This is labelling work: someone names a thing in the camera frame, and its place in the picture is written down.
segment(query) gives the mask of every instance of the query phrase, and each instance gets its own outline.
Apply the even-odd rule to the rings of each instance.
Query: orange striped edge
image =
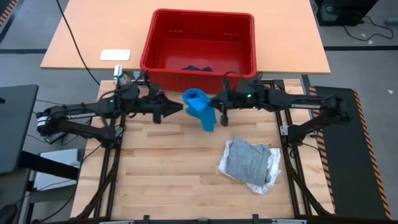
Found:
[[[314,86],[310,86],[310,95],[316,95],[317,91]],[[313,116],[317,117],[319,115],[319,110],[313,110],[312,111]],[[326,154],[326,148],[325,148],[325,140],[323,139],[323,131],[319,130],[317,134],[317,145],[319,149],[319,155],[321,157],[321,162],[322,162],[322,167],[323,167],[323,172],[325,173],[325,178],[326,182],[328,184],[329,188],[329,194],[330,194],[330,199],[331,203],[333,204],[333,209],[336,210],[335,207],[335,198],[333,197],[333,190],[331,189],[331,181],[330,181],[330,173],[329,173],[329,166],[328,166],[328,157]]]
[[[11,12],[14,10],[14,8],[16,7],[18,1],[16,0],[12,0],[8,6],[6,7],[6,9],[4,10],[4,12],[0,15],[0,26],[2,26],[7,18],[11,15]]]
[[[357,90],[353,90],[353,91],[354,91],[354,96],[355,96],[355,100],[356,100],[356,105],[358,106],[358,113],[359,113],[359,117],[361,119],[363,133],[365,135],[365,140],[368,143],[369,155],[371,156],[371,162],[373,165],[374,175],[376,176],[376,182],[379,186],[380,197],[381,197],[381,200],[383,201],[384,211],[386,212],[386,217],[389,218],[390,220],[392,220],[390,208],[388,207],[388,203],[387,203],[386,193],[384,192],[384,187],[383,187],[383,183],[382,183],[380,172],[379,172],[379,167],[377,166],[376,156],[374,155],[371,138],[369,136],[368,127],[366,126],[365,117],[363,115],[362,105],[359,100],[358,91]]]
[[[314,86],[310,86],[309,89],[310,89],[310,95],[315,96],[315,95],[317,94],[317,91],[316,91],[316,89],[315,89]],[[317,116],[319,116],[319,110],[312,110],[312,116],[313,116],[314,118],[316,118]]]

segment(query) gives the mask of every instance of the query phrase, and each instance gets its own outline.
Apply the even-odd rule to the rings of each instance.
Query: black equipment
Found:
[[[157,85],[151,84],[148,88],[148,95],[139,97],[137,83],[118,84],[116,90],[107,92],[107,94],[114,93],[113,96],[101,97],[96,103],[53,106],[37,113],[37,131],[42,136],[59,132],[77,134],[84,138],[95,138],[103,147],[113,147],[118,133],[114,127],[108,126],[105,119],[118,118],[121,114],[133,113],[135,116],[137,113],[152,113],[153,122],[160,124],[162,115],[165,118],[182,110],[183,105],[169,100]],[[94,116],[103,119],[104,127],[96,128],[70,121]]]
[[[143,82],[144,85],[148,84],[148,80],[145,77]],[[263,84],[271,84],[271,88],[264,86]],[[284,92],[283,82],[278,84],[278,80],[272,82],[264,82],[259,77],[252,80],[243,80],[238,86],[232,90],[229,87],[229,81],[223,80],[224,88],[211,99],[211,106],[221,111],[221,124],[223,126],[228,125],[228,110],[232,109],[246,109],[254,108],[257,110],[265,109],[270,112],[275,112],[277,116],[278,124],[282,124],[280,117],[280,111],[288,111],[289,108],[303,108],[311,110],[319,110],[319,116],[307,121],[301,125],[293,125],[292,122],[287,127],[287,133],[284,140],[290,147],[296,147],[302,143],[303,138],[306,134],[312,131],[319,130],[325,126],[329,126],[334,123],[347,123],[351,120],[348,114],[348,108],[346,102],[340,97],[335,95],[329,96],[312,96],[312,95],[291,95]],[[105,153],[108,153],[110,149],[115,149],[115,157],[111,170],[106,174],[108,169],[108,162],[103,164],[103,170],[101,171],[100,185],[91,199],[90,203],[84,208],[84,210],[77,215],[75,218],[71,218],[67,221],[56,222],[57,224],[77,224],[77,223],[112,223],[111,211],[113,204],[114,194],[110,194],[108,199],[108,205],[106,207],[106,215],[100,217],[101,197],[110,185],[110,192],[114,192],[116,186],[116,175],[118,173],[118,161],[120,158],[121,151],[121,139],[123,132],[116,133],[114,128],[115,119],[121,117],[120,126],[124,126],[126,115],[133,113],[135,116],[137,113],[152,113],[154,116],[154,122],[161,122],[161,115],[164,117],[176,113],[182,110],[183,106],[180,103],[170,101],[164,95],[164,92],[159,90],[156,85],[149,85],[149,94],[139,98],[139,89],[137,82],[132,85],[120,85],[118,83],[116,90],[107,92],[114,93],[109,98],[99,99],[97,103],[91,104],[80,104],[80,105],[63,105],[54,106],[44,112],[37,113],[38,125],[37,130],[42,135],[50,135],[59,133],[61,131],[65,133],[78,134],[87,138],[96,138],[101,144],[106,147]],[[106,124],[106,118],[111,118],[111,125],[105,125],[103,128],[94,128],[84,124],[77,124],[69,121],[69,119],[75,118],[86,118],[92,116],[100,116]],[[252,219],[233,220],[234,222],[251,224],[251,223],[398,223],[392,220],[372,220],[366,218],[350,218],[340,217],[337,215],[330,214],[327,212],[316,198],[312,195],[309,189],[306,187],[305,182],[298,175],[298,172],[293,168],[293,165],[289,159],[287,151],[284,151],[285,165],[287,168],[288,178],[295,181],[299,186],[303,195],[306,196],[310,205],[317,212],[318,216],[313,215],[300,215],[295,213],[293,219],[260,219],[259,215],[253,214]],[[5,217],[5,222],[12,220],[12,217]],[[180,224],[198,224],[198,223],[231,223],[231,220],[149,220],[148,215],[144,215],[142,220],[126,220],[120,221],[121,223],[137,223],[137,224],[164,224],[164,223],[180,223]]]
[[[356,26],[378,0],[315,0],[320,26]]]
[[[301,146],[306,135],[319,131],[334,123],[347,123],[347,104],[335,95],[312,96],[292,95],[283,91],[266,87],[259,83],[259,78],[240,81],[235,90],[224,80],[224,88],[211,99],[211,106],[218,109],[221,125],[228,125],[228,110],[232,109],[264,109],[269,112],[282,111],[289,108],[320,110],[320,115],[301,125],[290,125],[281,128],[281,134],[287,135],[288,144]]]

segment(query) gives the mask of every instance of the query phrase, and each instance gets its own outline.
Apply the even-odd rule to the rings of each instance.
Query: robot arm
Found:
[[[292,125],[285,130],[289,144],[301,145],[308,133],[318,131],[325,126],[335,123],[347,123],[350,116],[347,104],[335,95],[312,96],[293,95],[283,91],[261,85],[258,80],[243,80],[231,90],[228,83],[224,84],[215,97],[211,99],[211,106],[218,109],[221,115],[221,124],[228,125],[228,110],[233,109],[264,109],[274,112],[289,108],[320,110],[320,115],[301,125]]]
[[[109,146],[116,137],[113,127],[110,128],[104,122],[104,127],[96,128],[72,120],[100,116],[104,121],[108,118],[118,118],[122,113],[152,113],[154,123],[160,124],[162,116],[165,118],[182,110],[183,105],[169,100],[157,85],[152,84],[148,88],[148,95],[139,97],[136,83],[118,85],[113,96],[100,98],[96,103],[53,106],[37,113],[37,131],[42,136],[63,131],[84,138],[96,138],[103,146]]]

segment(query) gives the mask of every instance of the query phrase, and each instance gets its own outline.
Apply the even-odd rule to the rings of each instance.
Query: wire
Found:
[[[317,148],[317,147],[315,147],[315,146],[311,146],[311,145],[309,145],[309,144],[307,144],[307,143],[304,143],[304,142],[303,142],[303,145],[312,147],[312,148],[314,148],[314,149],[316,149],[316,150],[319,151],[319,148]],[[290,150],[290,152],[289,152],[289,156],[290,156],[291,158],[295,158],[295,157],[297,156],[297,149],[298,149],[298,148],[297,148],[297,147],[293,147],[293,146],[291,146],[291,145],[289,145],[289,147],[291,148],[291,150]]]
[[[121,132],[118,134],[118,137],[119,137],[125,130],[127,130],[127,126],[126,126],[126,125],[123,126],[123,131],[121,131]],[[92,153],[94,153],[94,152],[95,152],[97,149],[99,149],[100,147],[101,147],[101,145],[99,145],[96,149],[94,149],[91,153],[89,153],[86,157],[84,157],[84,159],[82,160],[81,164],[83,164],[83,162],[85,161],[85,159],[86,159],[87,157],[89,157],[90,155],[92,155]],[[70,202],[70,200],[73,198],[73,196],[75,195],[75,192],[70,196],[70,198],[67,200],[67,202],[66,202],[62,207],[60,207],[60,209],[58,209],[56,212],[54,212],[53,214],[49,215],[48,217],[46,217],[46,218],[40,220],[40,221],[37,222],[36,224],[43,223],[43,222],[47,221],[48,219],[54,217],[54,216],[55,216],[56,214],[58,214],[59,212],[61,212],[61,210],[62,210],[63,208],[65,208],[65,207],[68,205],[68,203]]]
[[[132,115],[129,115],[129,118],[133,118],[137,115],[137,112],[134,112]]]
[[[30,195],[32,195],[32,194],[38,192],[38,191],[41,191],[41,190],[43,190],[43,189],[46,189],[47,187],[50,187],[50,186],[53,186],[53,185],[56,185],[56,184],[62,184],[62,183],[68,182],[68,181],[72,181],[72,180],[64,180],[64,181],[61,181],[61,182],[58,182],[58,183],[49,184],[49,185],[47,185],[47,186],[45,186],[45,187],[42,187],[42,188],[37,189],[37,190],[34,190],[34,191],[32,191],[31,193],[29,193],[29,194],[27,194],[26,196],[23,196],[21,199],[19,199],[16,203],[14,203],[14,205],[16,205],[16,204],[17,204],[18,202],[20,202],[21,200],[24,200],[26,197],[28,197],[28,196],[30,196]]]
[[[104,98],[104,96],[106,96],[106,95],[108,95],[108,94],[117,93],[117,92],[120,92],[120,91],[128,91],[135,83],[138,82],[138,80],[141,78],[142,74],[147,75],[147,72],[148,72],[148,71],[145,71],[145,73],[140,73],[139,76],[138,76],[126,89],[124,89],[124,90],[118,89],[118,90],[111,90],[111,91],[107,91],[107,92],[103,93],[103,94],[99,97],[99,100],[98,100],[98,101],[102,100],[102,99]],[[133,118],[133,117],[135,117],[136,115],[137,115],[137,113],[134,113],[133,115],[129,116],[129,118]],[[108,127],[109,125],[107,124],[107,122],[105,121],[105,119],[102,117],[102,114],[100,114],[100,116],[101,116],[102,123],[103,123],[106,127]]]
[[[76,51],[77,51],[77,53],[79,54],[79,57],[80,57],[80,59],[81,59],[81,62],[83,62],[83,65],[85,66],[87,72],[90,74],[90,76],[93,78],[93,80],[94,80],[98,85],[100,85],[100,83],[99,83],[99,82],[97,81],[97,79],[93,76],[93,74],[91,74],[90,69],[88,69],[88,67],[87,67],[87,65],[86,65],[86,62],[83,60],[83,57],[81,56],[80,50],[79,50],[79,48],[78,48],[78,46],[77,46],[77,43],[76,43],[76,40],[75,40],[75,36],[73,36],[72,30],[70,29],[70,26],[69,26],[69,23],[68,23],[68,21],[67,21],[67,18],[66,18],[65,15],[63,14],[63,11],[62,11],[62,8],[61,8],[61,5],[60,5],[59,0],[56,0],[56,2],[57,2],[57,5],[58,5],[59,10],[60,10],[60,12],[61,12],[61,15],[62,15],[62,17],[63,17],[63,20],[65,21],[65,23],[66,23],[66,25],[67,25],[67,27],[68,27],[69,33],[70,33],[70,35],[71,35],[71,37],[72,37],[73,43],[75,44]]]
[[[226,76],[227,76],[228,74],[237,74],[237,75],[239,75],[240,77],[243,78],[243,75],[242,75],[242,74],[239,74],[238,72],[235,72],[235,71],[228,71],[228,72],[224,73],[223,79],[226,79]]]
[[[54,102],[47,101],[47,100],[38,100],[38,99],[36,99],[36,101],[43,102],[43,103],[51,103],[51,104],[54,104],[54,105],[63,105],[61,103],[54,103]]]
[[[38,138],[35,137],[35,136],[31,136],[30,134],[26,134],[26,136],[29,136],[29,137],[31,137],[31,138],[34,138],[34,139],[38,140],[39,142],[46,143],[45,141],[42,141],[42,140],[38,139]]]
[[[73,140],[75,140],[78,137],[78,135],[76,135],[75,137],[73,137],[71,140],[69,140],[66,143],[63,143],[63,138],[61,139],[61,146],[66,146],[67,144],[73,142]]]
[[[97,148],[95,148],[91,153],[89,153],[87,156],[85,156],[83,158],[83,160],[81,161],[81,163],[83,164],[83,162],[87,159],[87,157],[91,156],[92,153],[94,153],[95,151],[97,151],[97,149],[99,149],[101,147],[101,145],[99,145]]]
[[[86,157],[84,157],[83,160],[81,161],[81,165],[83,165],[83,162],[87,159],[87,157],[89,157],[90,155],[92,155],[92,153],[94,153],[95,151],[97,151],[97,149],[99,149],[100,147],[101,147],[101,145],[99,145],[96,149],[94,149],[91,153],[89,153]],[[73,198],[73,196],[75,195],[75,193],[76,193],[76,189],[75,189],[75,191],[71,194],[71,196],[69,197],[69,199],[67,200],[67,202],[65,202],[65,204],[62,205],[62,207],[60,207],[60,208],[59,208],[56,212],[54,212],[53,214],[51,214],[51,215],[49,215],[49,216],[43,218],[42,220],[38,221],[36,224],[43,223],[43,222],[49,220],[50,218],[54,217],[56,214],[60,213],[60,212],[62,211],[62,209],[64,209],[64,208],[68,205],[68,203],[70,202],[70,200],[72,200],[72,198]]]
[[[303,142],[303,145],[305,145],[305,146],[309,146],[309,147],[311,147],[311,148],[314,148],[314,149],[316,149],[316,150],[318,150],[318,151],[319,151],[319,148],[317,148],[317,147],[315,147],[315,146],[311,146],[311,145],[309,145],[309,144],[307,144],[307,143],[304,143],[304,142]]]
[[[344,28],[344,30],[346,31],[346,33],[347,33],[350,37],[352,37],[352,38],[354,38],[354,39],[356,39],[356,40],[360,40],[360,41],[368,41],[368,40],[372,39],[372,37],[377,36],[377,35],[380,36],[380,37],[384,37],[384,38],[386,38],[386,39],[389,39],[389,40],[391,40],[391,39],[394,38],[394,31],[393,31],[392,29],[390,29],[390,28],[388,28],[388,27],[384,27],[384,26],[380,26],[380,25],[375,24],[369,16],[364,16],[364,18],[365,18],[365,17],[367,17],[367,18],[371,21],[372,25],[374,25],[374,26],[376,26],[376,27],[380,27],[380,28],[387,29],[387,30],[391,31],[391,37],[388,37],[388,36],[385,36],[385,35],[382,35],[382,34],[373,34],[372,36],[370,36],[370,37],[367,38],[367,39],[360,39],[360,38],[357,38],[357,37],[354,37],[353,35],[351,35],[351,34],[348,32],[348,30],[347,30],[347,28],[346,28],[345,26],[342,26],[342,27]]]
[[[68,205],[68,203],[70,202],[70,200],[72,200],[73,196],[75,196],[75,193],[76,193],[76,191],[74,191],[74,193],[71,194],[71,196],[69,197],[69,199],[67,200],[67,202],[66,202],[64,205],[62,205],[62,207],[60,207],[60,209],[58,209],[58,210],[57,210],[56,212],[54,212],[53,214],[47,216],[46,218],[43,218],[42,220],[38,221],[36,224],[43,223],[43,222],[49,220],[50,218],[54,217],[54,216],[55,216],[56,214],[58,214],[59,212],[61,212],[61,210],[62,210],[63,208],[65,208],[65,207]]]

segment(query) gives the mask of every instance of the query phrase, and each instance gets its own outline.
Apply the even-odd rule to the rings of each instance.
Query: gray cloth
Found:
[[[225,172],[242,182],[263,186],[270,179],[267,172],[270,156],[268,146],[253,146],[235,136],[229,145]]]

